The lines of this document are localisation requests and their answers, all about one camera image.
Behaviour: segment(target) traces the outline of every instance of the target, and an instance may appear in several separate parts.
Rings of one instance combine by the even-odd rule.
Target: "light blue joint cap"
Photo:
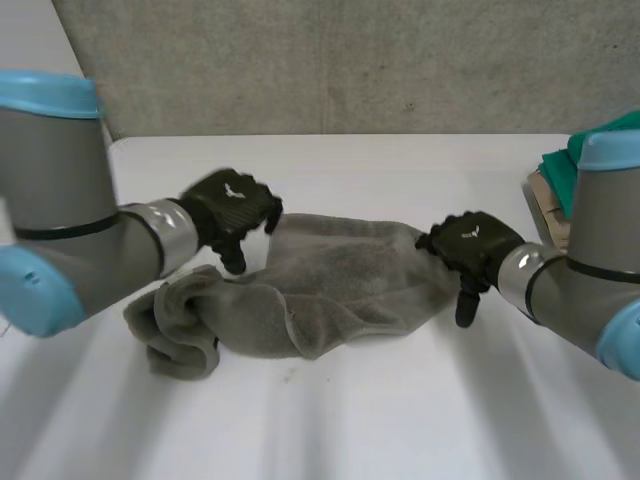
[[[50,337],[87,316],[74,286],[53,265],[29,250],[0,247],[0,311],[23,332]]]
[[[598,339],[596,355],[611,370],[640,381],[640,299],[607,324]]]
[[[58,73],[0,70],[0,108],[47,117],[100,118],[93,80]]]
[[[640,167],[640,130],[599,132],[582,147],[579,170],[610,172]]]

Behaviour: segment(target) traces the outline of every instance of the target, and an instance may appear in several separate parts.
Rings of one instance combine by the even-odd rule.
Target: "white logo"
[[[244,193],[236,193],[233,190],[231,190],[231,187],[229,186],[228,183],[224,184],[224,189],[227,191],[227,197],[229,198],[247,198],[244,196]]]
[[[463,233],[462,238],[478,238],[478,234],[480,233],[480,225],[476,226],[476,229],[473,232]]]

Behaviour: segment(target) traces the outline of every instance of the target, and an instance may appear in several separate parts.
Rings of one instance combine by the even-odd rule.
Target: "towel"
[[[415,249],[402,223],[284,215],[267,266],[225,280],[210,265],[166,282],[124,312],[152,371],[200,379],[215,339],[264,358],[316,359],[363,335],[405,335],[454,301],[457,276]]]
[[[573,192],[578,179],[578,163],[587,136],[596,132],[635,129],[640,129],[640,110],[628,113],[592,130],[577,133],[569,138],[567,148],[542,156],[540,173],[556,195],[566,218],[571,218]]]

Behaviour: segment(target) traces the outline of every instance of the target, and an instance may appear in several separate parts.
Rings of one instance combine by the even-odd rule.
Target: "silver metal ring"
[[[525,243],[513,249],[504,259],[498,272],[498,290],[511,305],[527,312],[527,287],[531,278],[549,260],[563,255],[547,245]]]
[[[171,200],[135,203],[123,208],[141,217],[155,232],[162,245],[164,268],[160,278],[191,260],[198,251],[198,232],[189,214]]]

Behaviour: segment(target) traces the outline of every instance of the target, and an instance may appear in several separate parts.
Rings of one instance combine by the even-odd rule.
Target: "wall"
[[[118,136],[569,133],[640,98],[634,1],[54,5]]]
[[[0,2],[0,68],[82,74],[49,0]]]

